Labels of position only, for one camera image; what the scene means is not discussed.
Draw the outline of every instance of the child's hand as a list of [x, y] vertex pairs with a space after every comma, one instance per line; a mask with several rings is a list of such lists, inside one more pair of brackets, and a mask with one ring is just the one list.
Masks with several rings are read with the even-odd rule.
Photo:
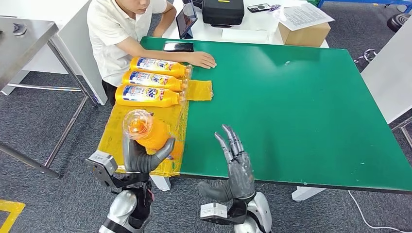
[[215, 59], [212, 55], [205, 52], [188, 52], [185, 56], [187, 56], [186, 62], [197, 67], [210, 69], [216, 66]]

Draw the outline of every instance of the stainless steel table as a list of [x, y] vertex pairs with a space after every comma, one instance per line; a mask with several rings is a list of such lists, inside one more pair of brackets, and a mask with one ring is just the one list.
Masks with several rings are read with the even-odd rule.
[[[14, 23], [24, 24], [27, 31], [23, 35], [14, 35]], [[20, 161], [26, 163], [27, 165], [50, 175], [53, 178], [59, 179], [62, 176], [51, 170], [50, 165], [52, 164], [56, 154], [59, 152], [64, 140], [66, 139], [69, 131], [71, 130], [74, 122], [79, 116], [83, 106], [85, 105], [87, 99], [92, 101], [95, 106], [97, 103], [95, 99], [88, 93], [85, 87], [82, 85], [78, 77], [73, 72], [73, 69], [68, 65], [66, 59], [63, 57], [62, 53], [57, 48], [56, 44], [53, 42], [53, 36], [58, 31], [58, 28], [54, 22], [42, 21], [42, 20], [28, 20], [19, 19], [12, 17], [0, 17], [0, 90], [5, 86], [15, 86], [23, 88], [35, 88], [35, 89], [45, 89], [45, 90], [56, 90], [56, 91], [81, 91], [84, 97], [75, 111], [73, 117], [68, 123], [66, 129], [64, 130], [62, 136], [60, 137], [57, 145], [54, 147], [53, 151], [49, 155], [45, 164], [41, 164], [36, 160], [18, 152], [17, 150], [5, 145], [0, 142], [0, 150], [19, 159]], [[25, 85], [19, 83], [10, 83], [12, 79], [17, 75], [17, 73], [33, 58], [33, 56], [45, 45], [47, 44], [60, 63], [63, 65], [69, 76], [73, 79], [77, 87], [61, 87], [61, 86], [34, 86]]]

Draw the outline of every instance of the smartphone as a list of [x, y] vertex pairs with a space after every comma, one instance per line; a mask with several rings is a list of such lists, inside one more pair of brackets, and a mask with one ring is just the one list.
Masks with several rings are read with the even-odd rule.
[[166, 52], [193, 52], [193, 43], [166, 42], [163, 47]]
[[264, 4], [259, 4], [259, 5], [248, 6], [247, 9], [252, 13], [261, 12], [261, 11], [269, 11], [270, 5], [267, 3], [264, 3]]

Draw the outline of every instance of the yellow bottle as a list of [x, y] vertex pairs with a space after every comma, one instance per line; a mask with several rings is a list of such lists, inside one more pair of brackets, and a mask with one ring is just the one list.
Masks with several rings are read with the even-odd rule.
[[140, 71], [127, 71], [123, 75], [122, 84], [139, 86], [160, 87], [172, 91], [183, 91], [188, 86], [188, 80], [179, 80], [173, 76], [146, 73]]
[[184, 66], [177, 62], [169, 62], [144, 57], [134, 57], [130, 63], [130, 70], [175, 76], [176, 78], [190, 78], [192, 65]]
[[[158, 151], [171, 137], [169, 128], [163, 121], [142, 109], [132, 110], [126, 114], [123, 131], [130, 139], [144, 146], [148, 152]], [[182, 153], [183, 144], [176, 141], [169, 159], [176, 159]]]
[[185, 92], [123, 84], [115, 93], [116, 104], [140, 107], [170, 107], [185, 101]]

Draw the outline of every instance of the green table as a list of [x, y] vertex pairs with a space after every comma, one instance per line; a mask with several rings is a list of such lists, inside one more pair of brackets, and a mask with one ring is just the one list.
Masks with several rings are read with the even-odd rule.
[[346, 50], [191, 42], [217, 66], [193, 70], [214, 97], [190, 103], [181, 175], [227, 178], [213, 133], [228, 124], [258, 181], [412, 193], [412, 168]]

